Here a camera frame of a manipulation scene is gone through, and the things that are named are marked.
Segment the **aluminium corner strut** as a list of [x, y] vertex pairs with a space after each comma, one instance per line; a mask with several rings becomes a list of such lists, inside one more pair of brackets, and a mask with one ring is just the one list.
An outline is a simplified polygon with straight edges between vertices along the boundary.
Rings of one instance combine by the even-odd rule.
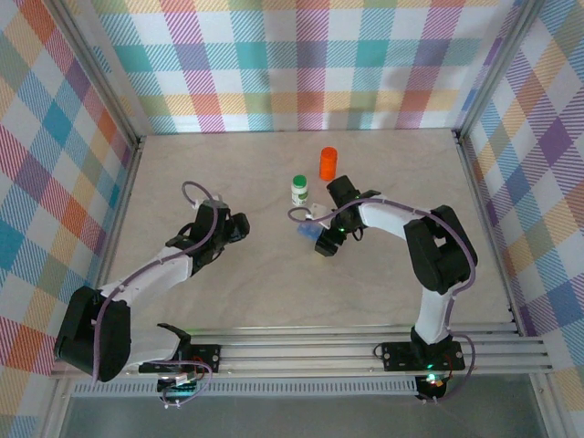
[[548, 376], [543, 373], [530, 373], [529, 379], [536, 396], [537, 407], [545, 425], [548, 438], [566, 438]]
[[39, 438], [59, 438], [73, 389], [74, 381], [72, 379], [55, 380]]

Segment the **white pill bottle green cap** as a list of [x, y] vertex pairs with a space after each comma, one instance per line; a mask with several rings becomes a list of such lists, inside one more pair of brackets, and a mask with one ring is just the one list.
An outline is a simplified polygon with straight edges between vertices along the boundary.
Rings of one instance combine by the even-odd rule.
[[303, 174], [293, 177], [291, 183], [291, 199], [295, 206], [303, 206], [308, 200], [308, 179]]

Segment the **aluminium frame post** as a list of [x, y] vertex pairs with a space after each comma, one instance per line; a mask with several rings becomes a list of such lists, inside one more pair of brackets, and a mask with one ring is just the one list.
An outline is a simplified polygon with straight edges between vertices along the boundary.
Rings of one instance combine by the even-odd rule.
[[123, 136], [134, 150], [139, 149], [141, 135], [131, 125], [93, 49], [79, 29], [74, 16], [68, 10], [65, 0], [43, 0], [43, 2], [55, 19], [57, 26], [63, 32], [65, 39], [71, 45], [79, 64], [87, 73], [91, 83], [95, 86], [104, 105], [109, 110], [111, 117], [120, 128]]
[[501, 0], [487, 26], [478, 59], [473, 62], [459, 98], [452, 133], [467, 136], [485, 112], [498, 82], [532, 26], [545, 0]]

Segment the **small controller board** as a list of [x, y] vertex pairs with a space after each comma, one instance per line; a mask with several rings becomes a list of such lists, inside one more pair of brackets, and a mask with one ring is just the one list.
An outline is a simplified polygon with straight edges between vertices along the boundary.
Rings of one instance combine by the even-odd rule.
[[447, 379], [444, 376], [430, 373], [415, 378], [417, 395], [422, 401], [440, 399], [446, 394]]
[[157, 380], [156, 391], [162, 401], [177, 404], [186, 401], [200, 389], [199, 380], [199, 376], [194, 372], [173, 377], [162, 376]]

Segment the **aluminium side rail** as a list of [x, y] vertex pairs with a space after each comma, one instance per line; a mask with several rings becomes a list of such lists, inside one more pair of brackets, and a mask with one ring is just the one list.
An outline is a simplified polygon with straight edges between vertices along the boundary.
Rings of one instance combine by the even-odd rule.
[[485, 240], [487, 242], [490, 256], [494, 260], [497, 275], [501, 280], [503, 290], [506, 294], [507, 307], [512, 315], [511, 321], [516, 325], [516, 332], [518, 335], [524, 337], [526, 332], [524, 329], [523, 320], [521, 318], [519, 308], [516, 304], [515, 297], [512, 293], [510, 280], [506, 272], [506, 267], [504, 266], [503, 258], [500, 255], [498, 246], [496, 244], [494, 229], [490, 223], [489, 215], [485, 207], [483, 196], [480, 192], [480, 187], [475, 176], [473, 165], [465, 148], [464, 137], [461, 135], [459, 130], [452, 130], [452, 135], [456, 150], [461, 160], [465, 178], [472, 193], [475, 209], [478, 213], [479, 222], [485, 235]]
[[133, 185], [136, 180], [146, 140], [147, 140], [146, 136], [141, 136], [138, 138], [138, 143], [130, 157], [127, 178], [120, 192], [118, 206], [112, 222], [111, 233], [109, 234], [109, 237], [106, 241], [105, 252], [103, 257], [101, 258], [99, 270], [97, 273], [97, 277], [95, 279], [96, 286], [101, 286], [102, 284], [105, 284], [109, 278], [110, 270], [115, 259], [118, 242], [120, 240], [121, 229], [128, 211]]

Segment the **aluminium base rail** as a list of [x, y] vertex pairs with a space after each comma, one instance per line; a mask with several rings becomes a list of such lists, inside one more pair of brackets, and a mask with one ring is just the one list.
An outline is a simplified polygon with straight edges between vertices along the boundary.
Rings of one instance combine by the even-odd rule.
[[[397, 362], [393, 375], [548, 373], [551, 359], [542, 339], [523, 337], [516, 324], [455, 324], [461, 352], [443, 354], [437, 364], [414, 369]], [[392, 355], [387, 342], [407, 342], [404, 325], [353, 327], [288, 327], [200, 329], [192, 333], [195, 344], [220, 347], [215, 377], [316, 378], [364, 377], [385, 374]]]

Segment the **orange pill bottle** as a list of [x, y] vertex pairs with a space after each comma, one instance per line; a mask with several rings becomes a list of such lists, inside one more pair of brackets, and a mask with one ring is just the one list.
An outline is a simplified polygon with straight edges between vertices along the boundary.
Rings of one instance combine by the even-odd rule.
[[321, 150], [319, 160], [319, 178], [330, 182], [335, 179], [337, 173], [338, 151], [333, 147], [325, 147]]

